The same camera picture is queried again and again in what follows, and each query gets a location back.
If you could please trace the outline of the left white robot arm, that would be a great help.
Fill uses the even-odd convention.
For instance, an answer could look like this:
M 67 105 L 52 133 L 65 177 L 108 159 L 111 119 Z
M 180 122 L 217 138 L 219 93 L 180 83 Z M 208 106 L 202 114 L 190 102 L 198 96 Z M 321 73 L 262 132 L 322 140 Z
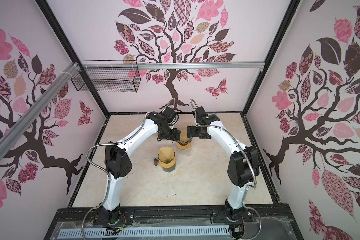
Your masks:
M 176 111 L 166 107 L 161 112 L 146 113 L 143 122 L 123 139 L 113 143 L 98 144 L 92 149 L 105 147 L 105 167 L 96 164 L 94 167 L 107 174 L 107 185 L 104 199 L 99 206 L 99 220 L 114 225 L 122 215 L 120 212 L 121 190 L 125 177 L 133 168 L 130 156 L 151 135 L 157 133 L 158 140 L 177 142 L 181 131 L 174 128 L 179 119 Z

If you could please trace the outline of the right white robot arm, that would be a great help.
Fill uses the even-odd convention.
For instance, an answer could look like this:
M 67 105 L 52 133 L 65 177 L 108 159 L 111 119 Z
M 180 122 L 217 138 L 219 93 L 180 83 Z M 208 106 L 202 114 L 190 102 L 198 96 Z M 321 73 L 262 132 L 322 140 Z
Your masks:
M 248 213 L 246 196 L 250 188 L 257 189 L 259 175 L 259 155 L 253 147 L 241 143 L 230 133 L 215 115 L 193 112 L 195 125 L 187 128 L 187 136 L 199 139 L 215 139 L 230 157 L 227 168 L 232 183 L 231 192 L 226 199 L 227 219 L 236 222 L 240 215 Z

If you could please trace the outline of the brown paper coffee filter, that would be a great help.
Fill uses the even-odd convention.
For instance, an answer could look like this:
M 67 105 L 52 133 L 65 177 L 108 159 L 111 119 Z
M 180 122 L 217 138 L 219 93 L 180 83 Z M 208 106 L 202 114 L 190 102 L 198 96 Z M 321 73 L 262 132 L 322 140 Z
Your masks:
M 176 160 L 175 151 L 171 147 L 162 147 L 158 150 L 158 160 L 163 164 L 170 164 Z

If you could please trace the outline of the grey glass carafe mug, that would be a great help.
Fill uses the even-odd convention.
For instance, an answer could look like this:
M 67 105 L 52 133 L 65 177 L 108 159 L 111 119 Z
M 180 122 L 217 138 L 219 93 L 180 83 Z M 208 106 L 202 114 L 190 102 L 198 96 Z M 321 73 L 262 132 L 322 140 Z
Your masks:
M 170 161 L 160 161 L 159 159 L 154 159 L 155 166 L 160 165 L 165 172 L 172 172 L 176 168 L 176 159 L 172 159 Z

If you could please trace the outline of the wooden ring holder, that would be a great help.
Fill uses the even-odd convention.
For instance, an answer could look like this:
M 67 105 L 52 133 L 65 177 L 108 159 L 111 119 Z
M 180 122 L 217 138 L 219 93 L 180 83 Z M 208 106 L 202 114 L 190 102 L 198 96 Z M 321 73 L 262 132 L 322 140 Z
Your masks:
M 174 168 L 176 166 L 176 159 L 172 159 L 172 160 L 165 161 L 165 162 L 159 160 L 159 164 L 163 169 Z
M 191 143 L 187 143 L 187 144 L 176 143 L 176 146 L 180 150 L 187 150 L 191 147 Z

